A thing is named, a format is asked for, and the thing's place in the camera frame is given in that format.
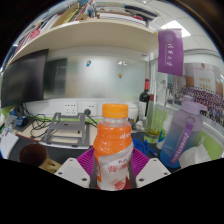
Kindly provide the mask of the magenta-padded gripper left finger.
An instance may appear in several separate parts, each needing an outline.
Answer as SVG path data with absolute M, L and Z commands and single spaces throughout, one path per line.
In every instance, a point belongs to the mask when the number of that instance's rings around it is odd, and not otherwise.
M 96 188 L 94 149 L 90 148 L 77 158 L 68 158 L 56 171 L 59 176 L 84 188 Z

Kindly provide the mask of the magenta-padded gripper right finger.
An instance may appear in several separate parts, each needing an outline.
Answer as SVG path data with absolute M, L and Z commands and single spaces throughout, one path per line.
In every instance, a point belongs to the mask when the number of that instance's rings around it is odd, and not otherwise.
M 130 188 L 140 188 L 170 175 L 169 170 L 157 158 L 148 158 L 138 149 L 133 149 L 129 166 Z

